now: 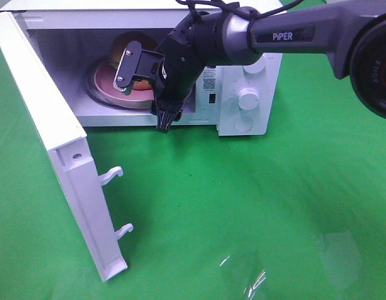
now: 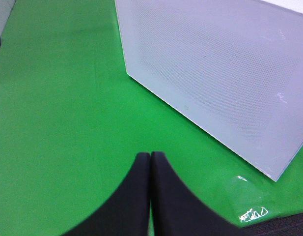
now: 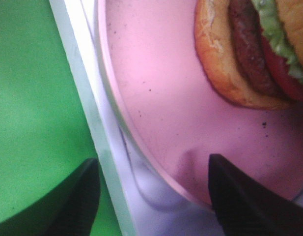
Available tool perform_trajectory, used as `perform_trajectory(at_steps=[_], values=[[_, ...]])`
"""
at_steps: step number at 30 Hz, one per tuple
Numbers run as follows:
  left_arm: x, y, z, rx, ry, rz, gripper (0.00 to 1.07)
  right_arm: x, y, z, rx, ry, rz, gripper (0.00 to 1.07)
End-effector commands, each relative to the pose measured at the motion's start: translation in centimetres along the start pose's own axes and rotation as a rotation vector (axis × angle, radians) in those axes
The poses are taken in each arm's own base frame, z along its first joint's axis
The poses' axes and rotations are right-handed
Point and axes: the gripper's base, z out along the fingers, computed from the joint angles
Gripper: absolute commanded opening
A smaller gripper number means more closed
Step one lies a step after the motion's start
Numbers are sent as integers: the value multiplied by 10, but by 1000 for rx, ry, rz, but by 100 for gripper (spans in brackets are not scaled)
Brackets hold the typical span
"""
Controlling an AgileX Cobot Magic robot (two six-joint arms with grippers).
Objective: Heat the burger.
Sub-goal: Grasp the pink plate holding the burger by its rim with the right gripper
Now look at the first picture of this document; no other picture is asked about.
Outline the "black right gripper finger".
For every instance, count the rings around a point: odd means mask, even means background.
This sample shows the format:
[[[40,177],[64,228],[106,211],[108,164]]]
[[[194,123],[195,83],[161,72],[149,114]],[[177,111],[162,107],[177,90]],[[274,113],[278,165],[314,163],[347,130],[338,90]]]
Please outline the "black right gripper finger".
[[[159,132],[167,133],[170,130],[170,126],[175,120],[176,114],[169,110],[159,109],[157,111],[157,125],[156,128]]]
[[[175,117],[175,121],[178,122],[182,117],[182,111],[179,111],[178,114]]]

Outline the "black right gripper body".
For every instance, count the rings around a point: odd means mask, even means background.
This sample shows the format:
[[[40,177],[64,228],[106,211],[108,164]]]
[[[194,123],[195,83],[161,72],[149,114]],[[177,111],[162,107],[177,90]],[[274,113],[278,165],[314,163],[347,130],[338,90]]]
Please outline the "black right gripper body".
[[[154,88],[155,116],[179,116],[199,75],[218,64],[218,15],[191,12],[155,49],[164,55]]]

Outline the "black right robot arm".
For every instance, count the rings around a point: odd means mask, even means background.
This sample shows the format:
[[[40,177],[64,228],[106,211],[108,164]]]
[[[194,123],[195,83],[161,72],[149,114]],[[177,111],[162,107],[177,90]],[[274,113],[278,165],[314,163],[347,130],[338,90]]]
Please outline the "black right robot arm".
[[[151,111],[160,131],[181,116],[185,98],[207,66],[250,65],[263,53],[325,54],[336,78],[349,77],[361,102],[386,119],[386,1],[342,1],[298,10],[295,2],[260,13],[212,1],[219,12],[196,10],[158,46],[161,80]]]

